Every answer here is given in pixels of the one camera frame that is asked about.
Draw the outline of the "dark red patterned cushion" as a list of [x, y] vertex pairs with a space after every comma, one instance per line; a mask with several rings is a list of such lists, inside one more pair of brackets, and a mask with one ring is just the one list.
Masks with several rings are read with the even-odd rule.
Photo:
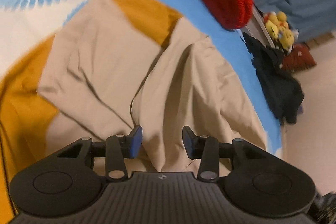
[[281, 68], [284, 71], [296, 73], [311, 69], [316, 65], [317, 63], [310, 53], [309, 46], [305, 43], [301, 43], [294, 44], [291, 52], [284, 56]]

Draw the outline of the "black clothing pile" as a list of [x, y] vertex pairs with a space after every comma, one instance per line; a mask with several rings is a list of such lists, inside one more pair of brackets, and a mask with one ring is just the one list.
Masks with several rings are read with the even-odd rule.
[[264, 46], [245, 32], [243, 38], [271, 112], [281, 123], [295, 124], [304, 93], [300, 83], [280, 68], [283, 52]]

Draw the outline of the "beige and mustard jacket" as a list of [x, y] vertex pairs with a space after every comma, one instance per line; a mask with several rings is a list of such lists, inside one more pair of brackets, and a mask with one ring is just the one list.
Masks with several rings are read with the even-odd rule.
[[211, 38], [157, 0], [90, 0], [1, 81], [1, 223], [16, 173], [80, 139], [143, 130], [128, 171], [196, 171], [183, 126], [221, 142], [267, 137]]

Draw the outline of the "yellow plush toys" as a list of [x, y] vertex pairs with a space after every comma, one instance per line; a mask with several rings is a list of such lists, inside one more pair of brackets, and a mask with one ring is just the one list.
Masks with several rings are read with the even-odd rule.
[[290, 53], [296, 34], [290, 29], [287, 16], [284, 12], [268, 12], [263, 15], [264, 26], [275, 45], [284, 52]]

